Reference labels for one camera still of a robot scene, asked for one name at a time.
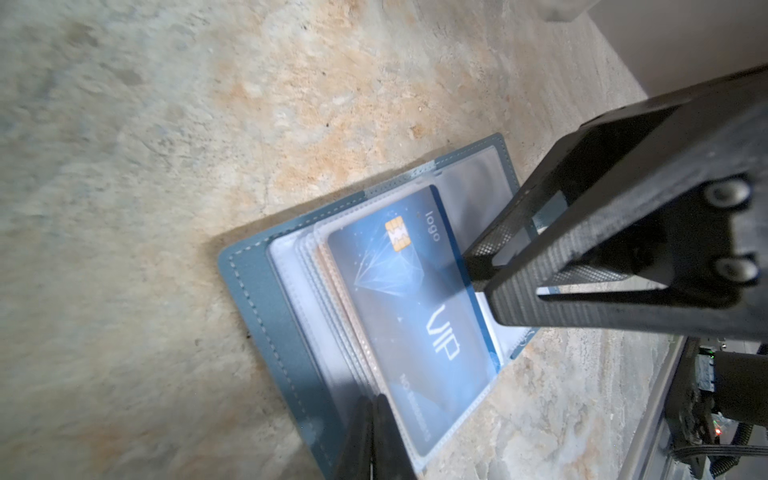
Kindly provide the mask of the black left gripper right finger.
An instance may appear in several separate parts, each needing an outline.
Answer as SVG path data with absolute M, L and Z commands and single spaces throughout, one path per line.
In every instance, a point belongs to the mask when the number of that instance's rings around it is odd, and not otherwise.
M 373 400 L 371 465 L 375 480 L 417 479 L 390 402 L 383 394 Z

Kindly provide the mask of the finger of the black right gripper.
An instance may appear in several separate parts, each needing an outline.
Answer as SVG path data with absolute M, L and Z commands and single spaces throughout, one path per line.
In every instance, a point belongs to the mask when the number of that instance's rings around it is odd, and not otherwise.
M 484 288 L 513 326 L 767 339 L 767 183 L 705 182 L 657 208 L 563 214 Z M 659 289 L 541 295 L 574 262 L 647 261 Z
M 741 70 L 608 111 L 561 137 L 464 253 L 473 287 L 483 290 L 508 264 L 504 260 L 495 266 L 493 258 L 556 193 L 562 193 L 566 203 L 572 204 L 680 106 L 766 78 L 765 64 Z

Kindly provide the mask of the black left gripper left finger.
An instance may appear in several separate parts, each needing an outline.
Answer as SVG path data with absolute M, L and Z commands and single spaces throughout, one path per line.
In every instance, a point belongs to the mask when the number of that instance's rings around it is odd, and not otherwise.
M 355 406 L 334 467 L 334 479 L 370 480 L 372 478 L 373 437 L 373 402 L 368 397 L 361 397 Z

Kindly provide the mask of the blue VIP chip card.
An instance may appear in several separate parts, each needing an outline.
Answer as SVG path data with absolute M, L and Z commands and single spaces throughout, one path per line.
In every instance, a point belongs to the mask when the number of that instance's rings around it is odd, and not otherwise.
M 319 236 L 376 385 L 421 464 L 500 371 L 439 191 L 380 199 Z

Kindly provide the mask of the blue-grey card holder wallet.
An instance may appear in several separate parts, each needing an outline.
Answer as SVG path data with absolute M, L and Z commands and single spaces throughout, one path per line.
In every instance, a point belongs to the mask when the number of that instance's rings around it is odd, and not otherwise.
M 284 211 L 218 255 L 218 270 L 249 338 L 326 479 L 333 474 L 346 435 L 345 417 L 353 408 L 333 405 L 341 385 L 326 379 L 320 364 L 340 357 L 342 349 L 329 340 L 312 346 L 314 337 L 301 326 L 298 309 L 289 299 L 295 290 L 280 278 L 269 248 L 283 237 L 307 232 L 322 220 L 432 177 L 448 196 L 447 213 L 462 236 L 461 249 L 467 249 L 520 188 L 504 137 L 495 133 L 313 211 Z

